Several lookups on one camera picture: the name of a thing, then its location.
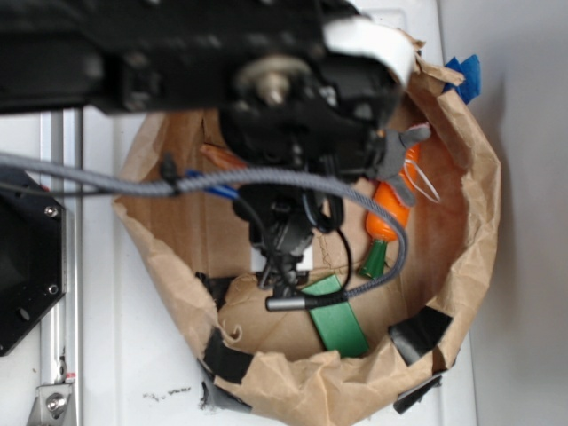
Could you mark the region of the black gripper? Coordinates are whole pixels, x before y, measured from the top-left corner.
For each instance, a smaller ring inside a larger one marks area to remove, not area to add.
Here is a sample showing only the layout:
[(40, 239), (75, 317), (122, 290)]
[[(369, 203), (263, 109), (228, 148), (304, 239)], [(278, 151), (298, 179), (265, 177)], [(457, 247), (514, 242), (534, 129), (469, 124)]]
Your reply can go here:
[(347, 1), (230, 1), (223, 15), (241, 53), (219, 111), (230, 150), (250, 166), (364, 176), (409, 84), (407, 36)]

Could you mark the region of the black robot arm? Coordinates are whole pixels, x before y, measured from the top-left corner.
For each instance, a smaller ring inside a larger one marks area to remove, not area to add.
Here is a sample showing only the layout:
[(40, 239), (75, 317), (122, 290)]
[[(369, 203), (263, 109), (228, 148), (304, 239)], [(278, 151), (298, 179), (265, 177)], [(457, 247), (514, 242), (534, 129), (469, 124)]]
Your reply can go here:
[(415, 65), (346, 1), (4, 1), (1, 110), (214, 108), (245, 163), (373, 177)]

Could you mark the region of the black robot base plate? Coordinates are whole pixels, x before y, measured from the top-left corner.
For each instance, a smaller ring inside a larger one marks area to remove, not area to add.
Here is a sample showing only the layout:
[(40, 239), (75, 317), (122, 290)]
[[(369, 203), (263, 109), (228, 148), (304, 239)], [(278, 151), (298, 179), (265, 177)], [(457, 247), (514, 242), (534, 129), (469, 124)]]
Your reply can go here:
[(65, 209), (23, 170), (1, 168), (1, 355), (64, 294)]

